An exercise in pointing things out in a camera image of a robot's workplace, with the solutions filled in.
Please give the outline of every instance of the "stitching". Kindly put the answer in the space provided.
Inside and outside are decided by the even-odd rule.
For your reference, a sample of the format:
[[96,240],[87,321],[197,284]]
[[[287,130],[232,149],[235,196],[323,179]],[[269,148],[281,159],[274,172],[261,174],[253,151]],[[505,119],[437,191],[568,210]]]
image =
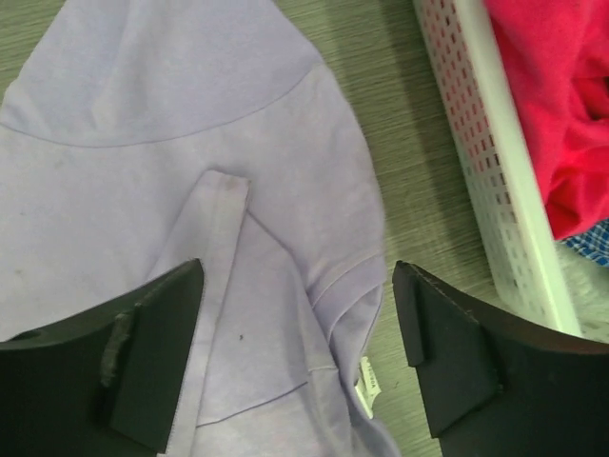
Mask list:
[[296,387],[294,387],[294,388],[292,388],[292,389],[288,390],[287,392],[281,393],[281,394],[277,395],[276,397],[274,397],[274,398],[272,398],[272,399],[270,399],[270,400],[266,400],[266,401],[264,401],[264,402],[262,402],[262,403],[260,403],[260,404],[258,404],[258,405],[254,405],[253,407],[248,407],[248,408],[246,408],[246,409],[244,409],[244,410],[242,410],[242,411],[239,411],[239,412],[235,412],[235,413],[233,413],[233,414],[230,414],[229,416],[227,416],[227,417],[225,417],[225,418],[223,418],[223,419],[219,419],[219,420],[217,420],[217,421],[212,421],[212,422],[206,422],[206,423],[204,423],[204,424],[201,424],[201,425],[197,426],[197,428],[206,427],[206,426],[213,426],[213,425],[215,425],[215,424],[220,424],[220,423],[222,423],[222,422],[224,422],[224,421],[227,421],[228,419],[232,419],[233,417],[236,417],[236,416],[238,416],[238,415],[240,415],[240,414],[243,414],[244,412],[251,411],[252,409],[256,409],[257,407],[263,407],[264,405],[269,405],[269,404],[271,404],[271,403],[275,402],[276,400],[279,400],[279,399],[281,399],[281,398],[284,398],[284,397],[286,397],[287,395],[289,395],[290,393],[295,392],[295,391],[296,391],[296,390],[298,390],[299,388],[306,386],[307,384],[308,384],[308,381],[305,381],[305,382],[303,382],[302,384],[300,384],[300,385],[298,385],[298,386],[296,386]]
[[363,295],[360,298],[360,300],[362,300],[362,298],[364,298],[368,293],[370,293],[374,290],[377,290],[377,289],[381,290],[381,305],[377,307],[376,312],[374,313],[374,318],[372,319],[372,324],[368,328],[368,332],[366,333],[365,338],[363,340],[362,350],[360,350],[360,359],[362,358],[363,354],[365,353],[365,349],[368,347],[368,344],[370,343],[370,338],[372,338],[372,333],[374,332],[374,329],[376,328],[377,321],[379,320],[379,316],[381,315],[381,311],[383,310],[384,286],[383,285],[376,286],[375,288],[372,288],[371,290],[366,292],[365,295]]
[[308,77],[309,74],[311,74],[314,70],[316,70],[319,67],[325,67],[325,63],[323,62],[316,62],[315,64],[313,64],[313,66],[311,67],[311,69],[301,78],[299,79],[296,84],[294,86],[292,86],[286,93],[283,93],[282,95],[279,95],[277,98],[271,100],[270,102],[268,102],[266,105],[255,109],[252,112],[248,112],[247,114],[244,114],[242,116],[239,116],[235,119],[232,119],[230,121],[224,122],[223,124],[218,124],[215,126],[210,126],[210,127],[206,127],[204,129],[199,129],[199,130],[195,130],[189,133],[185,133],[183,135],[178,135],[178,136],[174,136],[171,138],[165,138],[162,140],[150,140],[150,141],[142,141],[140,143],[128,143],[128,144],[124,144],[124,145],[111,145],[111,146],[87,146],[87,145],[73,145],[73,144],[69,144],[69,143],[61,143],[58,141],[53,141],[50,140],[48,138],[43,138],[41,136],[37,136],[31,133],[27,133],[24,132],[22,130],[19,129],[14,129],[13,127],[7,126],[6,124],[0,122],[0,127],[13,131],[15,133],[19,133],[21,135],[27,136],[28,138],[33,138],[39,141],[43,141],[45,143],[50,143],[53,145],[57,145],[57,146],[63,146],[66,148],[81,148],[81,149],[119,149],[119,148],[133,148],[133,147],[137,147],[137,146],[143,146],[143,145],[157,145],[157,144],[161,144],[161,143],[166,143],[169,141],[175,141],[175,140],[179,140],[182,138],[188,138],[189,136],[194,136],[194,135],[198,135],[200,133],[203,133],[204,131],[212,131],[214,129],[220,129],[222,127],[226,127],[229,126],[231,124],[235,124],[251,115],[254,115],[260,111],[263,111],[273,105],[275,105],[276,103],[278,103],[279,101],[283,100],[284,98],[286,98],[289,94],[291,94],[297,87],[299,87],[301,85],[301,83]]
[[348,274],[349,272],[351,272],[353,269],[357,268],[361,264],[368,262],[369,260],[374,259],[375,257],[377,257],[379,255],[383,255],[383,250],[375,249],[373,253],[368,254],[365,258],[363,258],[362,260],[360,260],[359,262],[357,262],[356,264],[354,264],[350,268],[347,268],[345,271],[343,271],[341,274],[339,274],[330,283],[328,283],[328,285],[322,290],[319,297],[317,297],[315,299],[315,301],[313,302],[312,308],[315,309],[317,304],[322,300],[322,298],[324,298],[325,293],[328,292],[332,288],[332,286],[334,286],[337,282],[339,282],[346,274]]

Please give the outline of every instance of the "blue checkered fabric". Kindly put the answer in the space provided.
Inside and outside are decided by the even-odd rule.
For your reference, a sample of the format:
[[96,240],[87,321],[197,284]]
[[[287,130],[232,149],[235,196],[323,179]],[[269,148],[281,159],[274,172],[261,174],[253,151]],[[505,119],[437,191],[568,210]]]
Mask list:
[[564,244],[580,255],[609,268],[609,219],[599,222],[581,235],[565,239]]

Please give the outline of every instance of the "folded fabric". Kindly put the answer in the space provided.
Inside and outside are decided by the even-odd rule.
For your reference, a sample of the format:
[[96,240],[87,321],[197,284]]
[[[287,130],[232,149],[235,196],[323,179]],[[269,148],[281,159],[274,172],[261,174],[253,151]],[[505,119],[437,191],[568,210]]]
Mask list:
[[271,0],[68,0],[0,109],[0,188],[0,340],[202,259],[168,456],[399,455],[354,388],[369,151]]
[[578,254],[609,268],[609,219],[599,222],[581,235],[570,236],[564,244]]
[[485,0],[556,239],[609,217],[609,2]]

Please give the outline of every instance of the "white plastic basket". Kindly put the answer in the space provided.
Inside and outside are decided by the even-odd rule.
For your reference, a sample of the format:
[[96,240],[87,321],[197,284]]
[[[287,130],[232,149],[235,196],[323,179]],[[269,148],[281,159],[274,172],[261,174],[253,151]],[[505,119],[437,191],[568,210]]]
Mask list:
[[482,0],[414,0],[498,294],[581,336]]

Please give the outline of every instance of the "perforated basket wall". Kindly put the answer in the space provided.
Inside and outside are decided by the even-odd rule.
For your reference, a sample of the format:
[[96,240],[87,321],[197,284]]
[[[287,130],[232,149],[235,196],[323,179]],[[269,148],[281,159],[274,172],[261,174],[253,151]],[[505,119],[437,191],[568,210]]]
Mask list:
[[[484,18],[488,24],[481,35],[465,33],[462,23],[467,24],[467,27],[476,27],[480,23],[479,18],[465,21],[465,18],[462,17],[468,9],[472,10],[470,7],[473,2],[478,4],[475,7],[478,9],[478,13],[485,14],[485,12],[481,12],[483,10],[481,0],[457,0],[457,2],[453,0],[414,0],[431,65],[461,159],[463,174],[476,213],[495,286],[508,310],[550,328],[579,334],[580,328],[575,317],[576,313],[568,298],[560,269],[557,268],[558,257],[549,228],[540,231],[543,234],[540,239],[538,233],[527,230],[523,221],[519,220],[519,218],[528,217],[533,211],[538,216],[537,221],[542,221],[547,226],[539,193],[537,198],[529,198],[531,201],[526,202],[516,202],[515,205],[514,199],[523,200],[526,197],[522,192],[518,193],[516,191],[518,189],[512,188],[513,191],[510,191],[510,176],[507,174],[503,161],[507,159],[505,154],[518,151],[496,146],[496,139],[499,137],[495,138],[494,132],[491,130],[496,124],[489,123],[489,107],[485,105],[491,100],[485,100],[481,95],[481,88],[479,88],[480,71],[485,67],[478,65],[479,70],[476,73],[475,66],[471,62],[474,54],[471,53],[468,45],[470,47],[474,45],[471,42],[472,37],[477,40],[490,38],[495,43],[490,22],[486,15]],[[493,52],[496,54],[494,55],[495,60],[499,63],[489,65],[496,65],[499,69],[493,70],[500,71],[504,79],[501,58],[496,47],[491,49],[490,53]],[[490,108],[494,109],[495,113],[498,112],[498,109],[511,109],[514,118],[517,119],[513,105]],[[521,135],[520,125],[518,125],[518,131]],[[521,149],[521,156],[525,160],[514,167],[514,157],[509,157],[511,170],[518,167],[528,168],[531,180],[529,184],[532,186],[530,189],[533,189],[533,193],[535,193],[537,186],[534,183],[535,178],[523,140]],[[530,258],[531,250],[534,251],[534,259]],[[553,287],[563,290],[564,293],[559,294],[559,298],[557,298],[556,290]],[[587,336],[599,339],[598,335],[587,334]]]

